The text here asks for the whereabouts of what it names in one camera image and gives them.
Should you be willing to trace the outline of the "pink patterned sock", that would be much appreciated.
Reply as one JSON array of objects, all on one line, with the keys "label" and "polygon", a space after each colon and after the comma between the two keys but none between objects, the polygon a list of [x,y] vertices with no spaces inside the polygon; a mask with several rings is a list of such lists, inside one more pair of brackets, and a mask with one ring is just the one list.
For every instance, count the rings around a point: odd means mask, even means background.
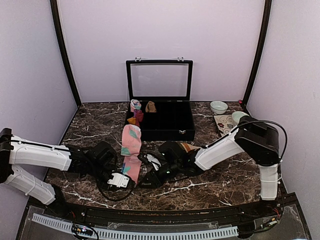
[{"label": "pink patterned sock", "polygon": [[120,151],[120,155],[124,157],[122,173],[129,176],[136,184],[142,165],[142,161],[138,158],[141,146],[141,129],[133,124],[125,125],[122,131]]}]

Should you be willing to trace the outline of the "black frame post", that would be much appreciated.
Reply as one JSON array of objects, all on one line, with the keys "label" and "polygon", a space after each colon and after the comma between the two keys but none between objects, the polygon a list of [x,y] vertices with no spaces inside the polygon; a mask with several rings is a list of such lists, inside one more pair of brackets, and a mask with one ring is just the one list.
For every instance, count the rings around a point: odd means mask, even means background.
[{"label": "black frame post", "polygon": [[60,56],[62,59],[62,63],[64,66],[64,70],[67,76],[68,84],[71,89],[71,93],[73,96],[73,99],[75,101],[75,104],[77,108],[79,108],[82,105],[82,101],[80,98],[80,94],[78,92],[76,81],[72,72],[71,64],[69,61],[69,56],[67,53],[67,48],[65,44],[62,24],[60,20],[60,14],[59,14],[59,8],[58,8],[58,1],[57,0],[50,0],[50,8],[51,8],[51,14],[53,19],[53,25],[55,29],[56,39],[60,51]]},{"label": "black frame post", "polygon": [[265,45],[265,40],[267,36],[267,31],[268,31],[268,25],[269,25],[269,20],[270,20],[270,15],[271,15],[271,8],[272,8],[272,0],[265,0],[264,1],[264,9],[263,9],[263,15],[262,15],[262,21],[261,21],[261,27],[260,27],[260,32],[259,32],[259,37],[258,37],[258,42],[257,42],[257,47],[254,55],[254,60],[252,64],[252,68],[250,71],[248,83],[244,92],[244,96],[242,98],[241,102],[241,107],[243,109],[247,108],[254,83],[256,80],[256,76],[258,73],[259,65],[261,62],[261,57],[263,54],[263,49]]}]

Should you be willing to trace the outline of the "rolled brown sock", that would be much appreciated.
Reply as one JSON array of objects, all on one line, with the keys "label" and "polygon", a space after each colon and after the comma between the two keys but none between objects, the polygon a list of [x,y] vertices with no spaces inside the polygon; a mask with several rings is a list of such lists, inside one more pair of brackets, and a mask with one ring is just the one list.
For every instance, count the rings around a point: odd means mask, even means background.
[{"label": "rolled brown sock", "polygon": [[146,113],[156,113],[156,112],[157,112],[155,103],[154,103],[153,101],[149,101],[149,102],[146,104],[145,112],[146,112]]}]

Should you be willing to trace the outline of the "rolled orange sock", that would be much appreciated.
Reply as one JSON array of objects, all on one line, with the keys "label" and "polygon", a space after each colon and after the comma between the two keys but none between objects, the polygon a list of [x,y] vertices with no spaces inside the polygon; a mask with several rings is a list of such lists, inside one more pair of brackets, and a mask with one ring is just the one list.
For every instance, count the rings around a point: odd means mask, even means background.
[{"label": "rolled orange sock", "polygon": [[136,117],[130,117],[127,119],[127,122],[130,124],[130,125],[135,125],[135,126],[140,126],[140,122],[139,120],[136,118]]}]

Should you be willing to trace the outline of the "black glass-lid storage box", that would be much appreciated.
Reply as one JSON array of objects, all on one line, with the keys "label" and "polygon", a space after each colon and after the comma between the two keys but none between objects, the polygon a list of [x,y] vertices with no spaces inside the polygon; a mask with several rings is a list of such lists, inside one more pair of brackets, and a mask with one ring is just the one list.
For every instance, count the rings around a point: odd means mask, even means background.
[{"label": "black glass-lid storage box", "polygon": [[[191,110],[193,61],[135,59],[126,61],[129,101],[138,100],[144,113],[140,122],[143,141],[193,141]],[[149,101],[157,112],[146,112]]]}]

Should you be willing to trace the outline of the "rolled pink white sock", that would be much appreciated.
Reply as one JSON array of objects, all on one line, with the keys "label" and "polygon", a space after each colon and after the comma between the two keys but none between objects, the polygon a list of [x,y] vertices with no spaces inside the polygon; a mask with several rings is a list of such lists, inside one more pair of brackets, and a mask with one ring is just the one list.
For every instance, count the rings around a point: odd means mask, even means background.
[{"label": "rolled pink white sock", "polygon": [[137,99],[132,99],[130,101],[130,111],[134,112],[135,110],[140,110],[141,109],[141,103]]}]

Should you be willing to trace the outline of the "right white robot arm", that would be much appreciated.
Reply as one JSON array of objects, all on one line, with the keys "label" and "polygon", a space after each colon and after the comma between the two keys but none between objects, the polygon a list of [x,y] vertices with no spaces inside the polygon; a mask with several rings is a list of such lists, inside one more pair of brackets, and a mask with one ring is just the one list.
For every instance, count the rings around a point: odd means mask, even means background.
[{"label": "right white robot arm", "polygon": [[260,174],[260,198],[255,213],[266,217],[275,208],[273,200],[278,195],[279,132],[270,121],[243,116],[230,132],[215,142],[197,147],[185,142],[166,141],[158,147],[164,164],[157,157],[147,153],[138,158],[155,166],[138,186],[143,189],[157,189],[178,174],[186,177],[199,176],[213,166],[237,155],[247,153],[258,165]]}]

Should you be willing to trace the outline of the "floral square plate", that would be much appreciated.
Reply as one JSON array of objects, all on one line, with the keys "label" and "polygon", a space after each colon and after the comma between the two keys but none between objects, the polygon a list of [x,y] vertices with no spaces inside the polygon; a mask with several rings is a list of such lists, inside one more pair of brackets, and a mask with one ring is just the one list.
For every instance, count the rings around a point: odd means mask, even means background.
[{"label": "floral square plate", "polygon": [[235,128],[240,121],[238,116],[234,115],[233,117],[231,114],[214,115],[213,118],[222,137]]}]

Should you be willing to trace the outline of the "near pale green bowl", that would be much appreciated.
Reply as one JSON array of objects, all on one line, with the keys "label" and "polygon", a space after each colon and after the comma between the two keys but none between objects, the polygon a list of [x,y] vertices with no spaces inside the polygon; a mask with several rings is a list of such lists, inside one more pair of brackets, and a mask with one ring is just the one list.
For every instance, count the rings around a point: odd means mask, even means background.
[{"label": "near pale green bowl", "polygon": [[235,122],[236,125],[240,122],[240,119],[244,116],[249,116],[249,115],[243,111],[235,111],[231,114],[232,120]]}]

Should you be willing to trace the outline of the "small circuit board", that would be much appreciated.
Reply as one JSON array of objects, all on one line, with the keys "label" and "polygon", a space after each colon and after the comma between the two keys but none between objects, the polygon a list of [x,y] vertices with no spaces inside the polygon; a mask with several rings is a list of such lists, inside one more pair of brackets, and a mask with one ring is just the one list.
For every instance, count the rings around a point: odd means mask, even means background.
[{"label": "small circuit board", "polygon": [[90,228],[84,225],[77,225],[77,224],[71,227],[71,232],[77,236],[88,236],[88,237],[92,236],[94,233]]}]

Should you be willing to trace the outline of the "rolled purple red sock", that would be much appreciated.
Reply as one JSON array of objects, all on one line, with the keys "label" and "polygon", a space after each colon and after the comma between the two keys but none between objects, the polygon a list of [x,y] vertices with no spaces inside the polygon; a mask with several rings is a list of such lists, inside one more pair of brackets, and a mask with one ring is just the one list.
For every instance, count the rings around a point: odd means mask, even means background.
[{"label": "rolled purple red sock", "polygon": [[142,122],[144,118],[144,113],[141,109],[135,109],[133,111],[133,117],[136,119],[137,122]]}]

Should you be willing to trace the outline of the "far pale green bowl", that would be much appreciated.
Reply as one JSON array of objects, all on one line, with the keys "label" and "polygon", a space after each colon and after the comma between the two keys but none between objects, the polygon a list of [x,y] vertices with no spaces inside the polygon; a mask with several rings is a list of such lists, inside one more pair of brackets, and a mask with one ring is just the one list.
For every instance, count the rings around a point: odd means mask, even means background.
[{"label": "far pale green bowl", "polygon": [[210,103],[210,109],[215,115],[224,114],[228,108],[228,105],[223,101],[215,100]]}]

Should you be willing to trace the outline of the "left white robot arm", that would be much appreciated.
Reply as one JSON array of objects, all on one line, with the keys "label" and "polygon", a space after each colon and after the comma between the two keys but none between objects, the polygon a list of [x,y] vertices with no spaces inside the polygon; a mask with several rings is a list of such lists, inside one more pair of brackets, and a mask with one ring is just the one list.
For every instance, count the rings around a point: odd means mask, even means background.
[{"label": "left white robot arm", "polygon": [[61,188],[36,178],[22,165],[90,175],[102,195],[115,188],[132,192],[136,183],[118,171],[117,161],[116,151],[105,141],[93,147],[48,145],[13,135],[10,128],[0,132],[0,182],[37,199],[60,218],[71,213]]}]

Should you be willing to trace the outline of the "left black frame post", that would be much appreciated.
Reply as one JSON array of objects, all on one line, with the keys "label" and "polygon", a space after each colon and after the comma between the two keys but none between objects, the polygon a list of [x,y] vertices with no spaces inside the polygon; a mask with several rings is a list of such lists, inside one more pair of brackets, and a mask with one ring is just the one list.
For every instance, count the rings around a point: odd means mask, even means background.
[{"label": "left black frame post", "polygon": [[80,94],[78,92],[76,81],[72,72],[71,64],[69,61],[69,56],[67,53],[67,48],[65,44],[62,24],[60,20],[60,14],[59,14],[59,8],[58,8],[58,1],[57,0],[50,0],[50,8],[51,8],[51,14],[53,19],[53,25],[55,29],[56,39],[60,51],[60,56],[62,59],[62,63],[64,66],[64,70],[67,76],[68,84],[71,89],[71,93],[73,96],[73,99],[75,101],[75,104],[77,108],[79,108],[82,105],[82,101],[80,98]]}]

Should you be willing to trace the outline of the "striped brown beige sock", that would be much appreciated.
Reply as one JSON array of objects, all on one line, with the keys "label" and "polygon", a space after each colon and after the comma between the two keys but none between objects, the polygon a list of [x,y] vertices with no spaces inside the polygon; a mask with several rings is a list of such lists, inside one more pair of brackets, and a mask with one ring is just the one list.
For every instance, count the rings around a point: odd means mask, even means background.
[{"label": "striped brown beige sock", "polygon": [[179,142],[178,145],[187,153],[192,151],[192,150],[198,150],[200,149],[199,146],[194,146],[192,144],[186,143],[186,142]]}]

